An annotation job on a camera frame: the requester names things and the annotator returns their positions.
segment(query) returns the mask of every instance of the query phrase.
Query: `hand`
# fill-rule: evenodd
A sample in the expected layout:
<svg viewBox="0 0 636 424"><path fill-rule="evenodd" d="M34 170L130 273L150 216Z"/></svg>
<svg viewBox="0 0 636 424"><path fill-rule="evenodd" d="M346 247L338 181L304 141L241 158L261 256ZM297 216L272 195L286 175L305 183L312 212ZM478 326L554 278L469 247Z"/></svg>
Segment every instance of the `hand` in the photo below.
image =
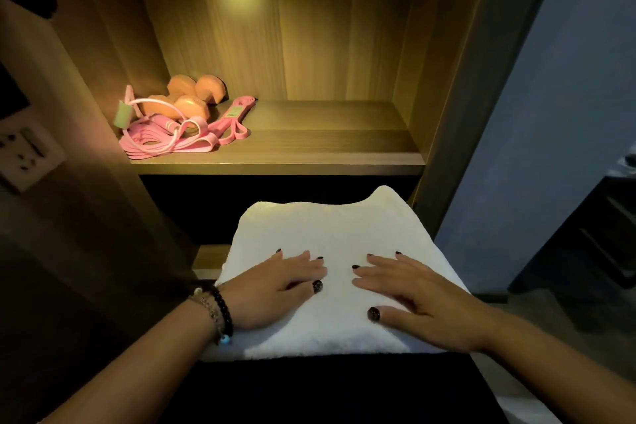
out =
<svg viewBox="0 0 636 424"><path fill-rule="evenodd" d="M238 329L266 327L322 290L322 257L309 251L284 259L282 251L219 286Z"/></svg>
<svg viewBox="0 0 636 424"><path fill-rule="evenodd" d="M354 269L361 278L355 278L353 284L393 297L410 310L372 307L368 312L371 320L447 350L472 352L489 348L505 312L489 307L401 253L396 252L396 260L367 255L367 261L374 266Z"/></svg>

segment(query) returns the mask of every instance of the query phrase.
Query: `folded towel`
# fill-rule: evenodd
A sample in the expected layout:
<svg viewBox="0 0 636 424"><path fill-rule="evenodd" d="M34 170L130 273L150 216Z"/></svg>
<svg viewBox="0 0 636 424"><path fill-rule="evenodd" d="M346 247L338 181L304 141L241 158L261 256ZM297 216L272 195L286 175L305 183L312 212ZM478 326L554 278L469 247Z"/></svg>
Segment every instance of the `folded towel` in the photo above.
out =
<svg viewBox="0 0 636 424"><path fill-rule="evenodd" d="M235 331L229 345L210 346L202 360L275 358L343 353L440 352L402 332L373 324L369 307L401 304L354 287L352 265L369 265L366 254L384 257L401 251L426 263L465 289L420 220L393 189L381 186L359 203L265 203L241 217L218 284L269 258L278 248L284 257L304 250L324 257L328 275L322 292L293 314L266 329Z"/></svg>

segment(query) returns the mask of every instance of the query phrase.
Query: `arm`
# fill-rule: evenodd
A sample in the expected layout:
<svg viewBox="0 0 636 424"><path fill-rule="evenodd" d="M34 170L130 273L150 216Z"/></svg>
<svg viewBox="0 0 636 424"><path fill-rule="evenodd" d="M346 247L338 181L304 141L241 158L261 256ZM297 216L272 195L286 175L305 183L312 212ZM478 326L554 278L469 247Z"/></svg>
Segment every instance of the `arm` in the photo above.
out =
<svg viewBox="0 0 636 424"><path fill-rule="evenodd" d="M306 251L283 259L276 252L219 290L235 328L265 327L310 299L327 268ZM144 423L159 417L215 332L202 305L187 300L55 410L44 424Z"/></svg>
<svg viewBox="0 0 636 424"><path fill-rule="evenodd" d="M636 420L636 388L529 322L477 300L426 265L397 253L369 256L353 284L398 297L412 311L379 306L369 318L448 350L488 353L558 416L584 423Z"/></svg>

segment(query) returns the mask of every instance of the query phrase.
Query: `electrical outlet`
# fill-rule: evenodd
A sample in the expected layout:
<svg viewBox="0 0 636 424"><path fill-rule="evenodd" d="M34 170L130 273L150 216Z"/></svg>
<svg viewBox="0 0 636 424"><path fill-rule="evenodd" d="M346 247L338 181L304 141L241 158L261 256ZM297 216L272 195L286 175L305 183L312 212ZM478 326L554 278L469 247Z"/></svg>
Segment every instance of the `electrical outlet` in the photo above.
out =
<svg viewBox="0 0 636 424"><path fill-rule="evenodd" d="M12 189L23 192L65 159L33 107L0 121L0 176Z"/></svg>

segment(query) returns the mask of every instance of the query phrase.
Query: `pink resistance band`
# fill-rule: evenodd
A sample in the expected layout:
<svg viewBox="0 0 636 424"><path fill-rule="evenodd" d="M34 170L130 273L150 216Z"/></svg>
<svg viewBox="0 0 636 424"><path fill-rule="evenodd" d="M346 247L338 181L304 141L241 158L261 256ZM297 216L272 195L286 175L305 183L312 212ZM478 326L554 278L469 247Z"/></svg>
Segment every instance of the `pink resistance band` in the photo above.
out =
<svg viewBox="0 0 636 424"><path fill-rule="evenodd" d="M132 86L126 86L124 104L134 107L139 118L131 123L127 130L123 130L120 139L120 145L130 159L146 159L171 152L210 152L217 144L224 145L234 139L245 139L249 132L237 120L242 119L256 103L251 96L241 96L234 100L223 117L208 125L200 116L187 119L179 109L159 99L134 97ZM144 116L137 107L139 103L144 102L159 103L173 108L183 123L179 124L162 114ZM182 138L188 123L196 126L198 134ZM228 128L231 128L232 132L227 138L219 139Z"/></svg>

